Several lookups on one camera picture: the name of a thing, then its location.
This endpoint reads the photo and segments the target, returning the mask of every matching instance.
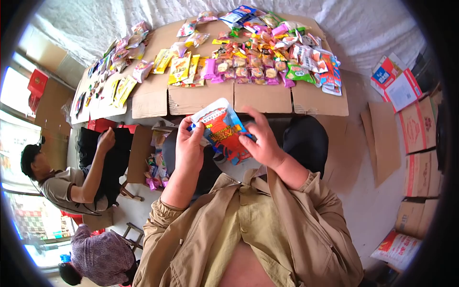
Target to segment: yellow shirt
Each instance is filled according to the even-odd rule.
[[[251,186],[241,187],[228,204],[222,228],[209,252],[201,286],[218,286],[240,240],[250,245],[276,286],[295,286],[290,245],[274,201]]]

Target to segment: black hair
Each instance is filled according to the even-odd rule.
[[[59,264],[59,275],[69,285],[75,286],[81,283],[82,276],[70,263]]]

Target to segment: green snack bag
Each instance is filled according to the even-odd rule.
[[[230,36],[239,38],[239,31],[240,30],[241,30],[240,28],[231,28]]]
[[[286,79],[294,80],[294,81],[306,81],[311,84],[315,84],[315,79],[309,71],[300,65],[293,65],[293,64],[288,64],[288,73],[285,76]]]

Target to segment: white sheet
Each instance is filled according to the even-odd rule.
[[[425,45],[414,19],[399,0],[47,0],[31,24],[89,66],[140,20],[157,28],[201,11],[229,11],[240,4],[314,18],[342,62],[341,68],[363,75],[370,75],[382,55],[391,52],[412,68]]]

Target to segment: stool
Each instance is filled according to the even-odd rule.
[[[118,233],[116,233],[115,231],[113,231],[113,229],[111,229],[110,231],[116,233],[117,235],[119,235],[124,240],[124,242],[126,242],[126,244],[128,244],[129,246],[132,246],[132,252],[134,252],[137,248],[143,250],[143,246],[140,245],[140,241],[142,239],[142,236],[145,235],[143,230],[138,228],[137,226],[135,226],[134,224],[132,224],[130,222],[126,223],[126,225],[128,226],[128,228],[124,232],[123,236],[121,236]],[[135,242],[133,240],[131,240],[131,239],[127,239],[126,238],[126,236],[128,235],[128,233],[129,233],[129,231],[131,229],[134,229],[135,231],[137,231],[139,233],[139,237],[137,238],[137,241],[135,241]]]

